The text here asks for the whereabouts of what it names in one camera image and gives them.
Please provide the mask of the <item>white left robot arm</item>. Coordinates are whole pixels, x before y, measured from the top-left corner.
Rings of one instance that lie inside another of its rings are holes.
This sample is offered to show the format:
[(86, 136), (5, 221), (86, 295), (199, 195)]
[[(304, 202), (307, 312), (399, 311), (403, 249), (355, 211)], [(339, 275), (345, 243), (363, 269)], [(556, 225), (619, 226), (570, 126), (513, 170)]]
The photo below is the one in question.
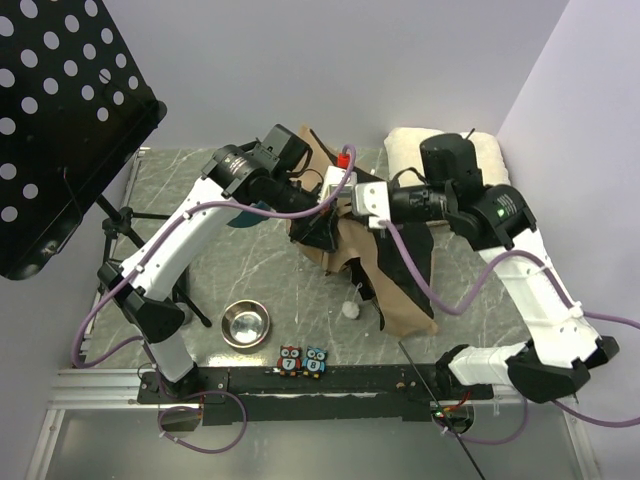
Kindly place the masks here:
[(310, 141), (280, 124), (263, 139), (219, 148), (151, 239), (122, 263), (107, 261), (100, 267), (103, 299), (114, 301), (135, 326), (136, 339), (172, 400), (187, 401), (202, 388), (180, 332), (185, 315), (170, 298), (175, 283), (214, 234), (240, 212), (289, 221), (315, 220), (329, 212), (355, 178), (356, 149), (345, 145), (336, 155), (337, 173), (324, 176), (325, 197), (302, 186), (313, 154)]

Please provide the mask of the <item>tan and black pet tent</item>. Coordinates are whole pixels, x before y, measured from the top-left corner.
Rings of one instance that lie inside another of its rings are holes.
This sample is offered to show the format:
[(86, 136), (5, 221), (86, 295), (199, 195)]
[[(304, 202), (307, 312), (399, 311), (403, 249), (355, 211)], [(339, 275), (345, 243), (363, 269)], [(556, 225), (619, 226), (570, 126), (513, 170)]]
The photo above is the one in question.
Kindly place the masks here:
[[(335, 165), (337, 151), (327, 147), (318, 135), (303, 125), (298, 136), (311, 147), (310, 169), (326, 178), (326, 170)], [(338, 221), (334, 230), (337, 250), (326, 252), (313, 246), (293, 242), (299, 251), (327, 274), (347, 271), (352, 284), (361, 285), (364, 300), (377, 302), (380, 330), (396, 337), (415, 333), (435, 335), (438, 325), (430, 299), (419, 288), (386, 230), (369, 231), (351, 214), (348, 199), (338, 199)], [(426, 223), (397, 227), (401, 239), (423, 279), (432, 279), (434, 239)]]

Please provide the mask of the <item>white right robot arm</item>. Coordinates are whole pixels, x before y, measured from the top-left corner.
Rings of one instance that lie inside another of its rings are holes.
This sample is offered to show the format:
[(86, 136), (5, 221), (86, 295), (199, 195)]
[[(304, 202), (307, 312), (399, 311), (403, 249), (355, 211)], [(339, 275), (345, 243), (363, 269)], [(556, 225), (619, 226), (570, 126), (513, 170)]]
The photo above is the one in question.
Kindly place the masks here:
[(495, 274), (530, 335), (510, 346), (453, 348), (436, 365), (439, 392), (454, 399), (472, 385), (505, 385), (535, 403), (576, 394), (590, 380), (592, 369), (613, 359), (619, 345), (590, 325), (580, 302), (558, 278), (523, 195), (507, 184), (485, 183), (467, 136), (435, 135), (421, 142), (419, 152), (420, 185), (356, 182), (353, 214), (374, 229), (388, 231), (420, 289), (441, 310), (460, 315), (479, 291), (473, 289), (456, 307), (446, 306), (419, 273), (399, 232), (411, 223), (446, 221), (484, 260), (477, 282)]

